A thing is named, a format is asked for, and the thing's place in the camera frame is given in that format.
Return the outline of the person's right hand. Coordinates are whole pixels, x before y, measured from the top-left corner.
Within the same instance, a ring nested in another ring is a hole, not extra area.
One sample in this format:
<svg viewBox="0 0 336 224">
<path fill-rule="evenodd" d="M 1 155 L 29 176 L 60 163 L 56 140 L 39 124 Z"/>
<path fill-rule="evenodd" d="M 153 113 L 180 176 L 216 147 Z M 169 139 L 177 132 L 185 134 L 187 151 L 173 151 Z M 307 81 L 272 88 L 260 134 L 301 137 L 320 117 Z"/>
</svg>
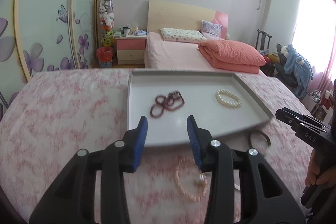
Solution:
<svg viewBox="0 0 336 224">
<path fill-rule="evenodd" d="M 309 166 L 307 169 L 307 175 L 305 179 L 305 186 L 310 187 L 311 185 L 322 185 L 327 183 L 327 187 L 331 188 L 336 184 L 336 168 L 335 166 L 329 168 L 326 172 L 319 175 L 320 166 L 316 162 L 316 150 L 311 152 Z"/>
</svg>

